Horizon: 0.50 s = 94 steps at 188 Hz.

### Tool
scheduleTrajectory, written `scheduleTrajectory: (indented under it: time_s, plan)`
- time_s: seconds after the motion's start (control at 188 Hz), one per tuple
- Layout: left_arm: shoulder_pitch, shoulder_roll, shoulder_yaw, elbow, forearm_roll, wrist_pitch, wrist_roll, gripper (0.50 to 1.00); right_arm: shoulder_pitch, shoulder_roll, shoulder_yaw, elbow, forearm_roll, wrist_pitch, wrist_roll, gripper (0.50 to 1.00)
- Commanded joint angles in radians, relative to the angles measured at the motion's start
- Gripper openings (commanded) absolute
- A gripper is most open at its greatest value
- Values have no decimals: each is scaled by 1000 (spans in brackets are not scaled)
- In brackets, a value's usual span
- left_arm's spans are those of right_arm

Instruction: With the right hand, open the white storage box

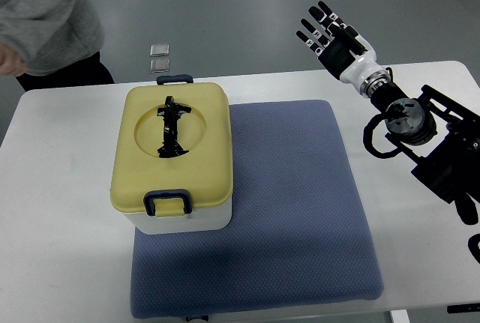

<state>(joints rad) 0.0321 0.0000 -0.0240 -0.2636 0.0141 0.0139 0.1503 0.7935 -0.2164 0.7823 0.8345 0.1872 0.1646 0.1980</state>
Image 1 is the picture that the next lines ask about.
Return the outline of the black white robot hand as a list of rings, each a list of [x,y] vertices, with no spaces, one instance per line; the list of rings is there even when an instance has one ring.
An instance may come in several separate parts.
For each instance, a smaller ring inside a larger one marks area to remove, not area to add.
[[[319,25],[302,19],[307,33],[297,31],[296,35],[335,79],[343,82],[346,72],[358,68],[363,61],[376,60],[373,47],[324,1],[308,12]]]

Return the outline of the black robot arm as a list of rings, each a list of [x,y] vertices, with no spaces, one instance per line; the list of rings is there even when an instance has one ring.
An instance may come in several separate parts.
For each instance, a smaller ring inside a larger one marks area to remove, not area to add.
[[[391,68],[369,79],[361,93],[379,110],[363,131],[366,150],[380,159],[405,154],[418,181],[454,204],[464,224],[478,224],[479,115],[429,85],[419,97],[407,97]]]

